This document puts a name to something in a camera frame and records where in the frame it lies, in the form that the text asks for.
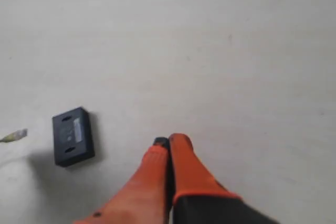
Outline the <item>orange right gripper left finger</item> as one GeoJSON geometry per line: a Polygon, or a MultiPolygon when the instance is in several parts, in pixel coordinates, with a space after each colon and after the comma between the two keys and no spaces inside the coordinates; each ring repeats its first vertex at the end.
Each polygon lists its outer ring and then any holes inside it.
{"type": "Polygon", "coordinates": [[[75,223],[168,223],[170,147],[157,137],[139,168],[108,203],[75,223]]]}

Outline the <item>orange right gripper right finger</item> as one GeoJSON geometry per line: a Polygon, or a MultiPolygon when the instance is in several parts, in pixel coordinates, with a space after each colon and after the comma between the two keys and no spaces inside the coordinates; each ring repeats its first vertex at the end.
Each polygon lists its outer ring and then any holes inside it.
{"type": "Polygon", "coordinates": [[[276,223],[223,187],[199,160],[190,138],[169,137],[175,180],[173,223],[276,223]]]}

